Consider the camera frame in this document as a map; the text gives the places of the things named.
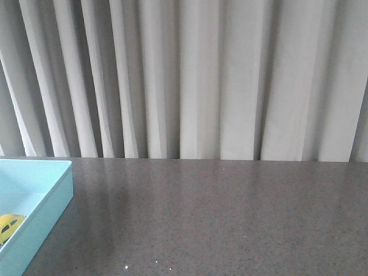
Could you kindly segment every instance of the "plastic tray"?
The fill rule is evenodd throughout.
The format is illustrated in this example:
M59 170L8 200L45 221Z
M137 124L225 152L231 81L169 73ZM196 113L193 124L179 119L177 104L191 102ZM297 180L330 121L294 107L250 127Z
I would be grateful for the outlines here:
M26 215L0 246L0 276L22 275L72 197L70 161L0 159L0 216Z

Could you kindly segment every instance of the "quartz countertop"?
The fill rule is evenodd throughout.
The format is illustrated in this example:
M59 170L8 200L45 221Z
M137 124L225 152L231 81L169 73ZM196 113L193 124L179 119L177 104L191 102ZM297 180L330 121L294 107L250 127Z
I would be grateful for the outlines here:
M368 163L72 158L24 276L366 275Z

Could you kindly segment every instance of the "toy car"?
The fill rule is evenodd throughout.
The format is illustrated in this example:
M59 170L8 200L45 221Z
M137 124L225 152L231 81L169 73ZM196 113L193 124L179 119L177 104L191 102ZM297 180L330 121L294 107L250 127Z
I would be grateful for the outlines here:
M0 245L6 243L25 220L22 214L4 214L0 216Z

